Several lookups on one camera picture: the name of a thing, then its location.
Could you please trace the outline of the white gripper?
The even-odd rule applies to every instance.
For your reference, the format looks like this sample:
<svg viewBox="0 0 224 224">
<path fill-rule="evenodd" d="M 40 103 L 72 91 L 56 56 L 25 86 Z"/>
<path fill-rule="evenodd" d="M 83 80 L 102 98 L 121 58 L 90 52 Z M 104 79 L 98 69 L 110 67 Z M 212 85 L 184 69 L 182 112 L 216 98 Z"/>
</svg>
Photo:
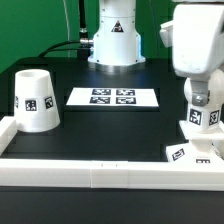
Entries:
<svg viewBox="0 0 224 224">
<path fill-rule="evenodd" d="M 172 48 L 175 73 L 191 80 L 192 104 L 209 102 L 208 80 L 224 63 L 224 2 L 178 2 L 160 37 Z"/>
</svg>

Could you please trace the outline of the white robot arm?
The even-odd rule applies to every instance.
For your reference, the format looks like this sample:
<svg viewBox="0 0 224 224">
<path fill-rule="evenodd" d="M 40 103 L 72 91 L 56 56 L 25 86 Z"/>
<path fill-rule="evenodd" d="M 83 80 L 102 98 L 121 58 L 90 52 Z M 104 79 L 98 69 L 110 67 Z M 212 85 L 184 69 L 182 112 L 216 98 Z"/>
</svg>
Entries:
<svg viewBox="0 0 224 224">
<path fill-rule="evenodd" d="M 160 36 L 172 49 L 175 73 L 191 80 L 191 102 L 209 102 L 211 74 L 224 64 L 224 0 L 172 0 L 173 18 Z M 89 65 L 103 71 L 126 71 L 145 61 L 135 29 L 136 0 L 99 0 L 99 29 Z"/>
</svg>

